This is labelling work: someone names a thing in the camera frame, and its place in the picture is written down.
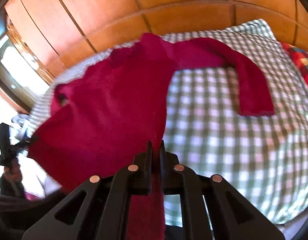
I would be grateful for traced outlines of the person's left hand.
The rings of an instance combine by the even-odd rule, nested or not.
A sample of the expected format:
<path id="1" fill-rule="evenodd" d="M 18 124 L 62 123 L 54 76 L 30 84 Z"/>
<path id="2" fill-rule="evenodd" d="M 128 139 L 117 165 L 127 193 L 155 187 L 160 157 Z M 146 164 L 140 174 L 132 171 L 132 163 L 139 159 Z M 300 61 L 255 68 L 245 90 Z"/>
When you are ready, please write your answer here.
<path id="1" fill-rule="evenodd" d="M 6 181 L 6 192 L 9 196 L 22 198 L 24 189 L 22 185 L 22 173 L 17 158 L 11 161 L 11 164 L 4 168 L 4 178 Z"/>

